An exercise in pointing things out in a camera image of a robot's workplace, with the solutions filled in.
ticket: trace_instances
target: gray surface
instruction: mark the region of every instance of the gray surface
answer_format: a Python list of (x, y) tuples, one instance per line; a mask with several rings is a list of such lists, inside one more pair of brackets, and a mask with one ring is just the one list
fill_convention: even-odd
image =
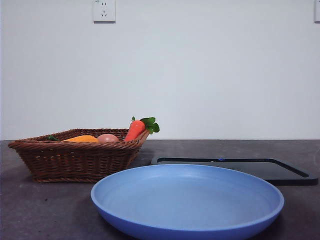
[[(103, 220), (91, 183), (35, 183), (9, 141), (1, 141), (2, 240), (134, 240)], [(152, 158), (274, 158), (320, 176), (320, 140), (147, 140), (130, 166)], [(278, 186), (280, 216), (251, 240), (318, 240), (320, 185)]]

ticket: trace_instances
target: egg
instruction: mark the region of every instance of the egg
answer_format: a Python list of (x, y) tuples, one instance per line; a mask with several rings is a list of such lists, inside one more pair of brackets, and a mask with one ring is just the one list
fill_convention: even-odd
[(101, 144), (119, 142), (119, 138), (117, 138), (113, 134), (102, 134), (98, 136), (97, 139), (98, 139), (98, 142)]

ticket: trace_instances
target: wicker basket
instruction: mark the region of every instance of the wicker basket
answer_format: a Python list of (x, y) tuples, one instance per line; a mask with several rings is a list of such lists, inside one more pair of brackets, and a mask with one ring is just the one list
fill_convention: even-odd
[[(49, 135), (16, 140), (9, 147), (16, 150), (29, 168), (32, 179), (39, 183), (96, 183), (125, 170), (136, 158), (149, 135), (145, 130), (136, 139), (123, 141), (128, 129), (71, 129), (51, 134), (61, 141), (48, 141)], [(113, 134), (119, 142), (62, 142), (80, 135), (98, 137)]]

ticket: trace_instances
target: blue plate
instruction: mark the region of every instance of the blue plate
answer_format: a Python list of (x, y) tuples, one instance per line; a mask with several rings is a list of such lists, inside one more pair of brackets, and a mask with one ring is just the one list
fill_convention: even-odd
[(97, 182), (91, 198), (106, 221), (141, 240), (244, 240), (284, 206), (281, 192), (258, 177), (192, 164), (117, 172)]

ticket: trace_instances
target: outlet cover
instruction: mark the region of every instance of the outlet cover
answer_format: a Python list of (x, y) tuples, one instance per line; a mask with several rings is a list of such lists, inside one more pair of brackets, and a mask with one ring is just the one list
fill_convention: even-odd
[(93, 22), (115, 23), (116, 0), (93, 0)]
[(320, 0), (314, 0), (314, 22), (320, 24)]

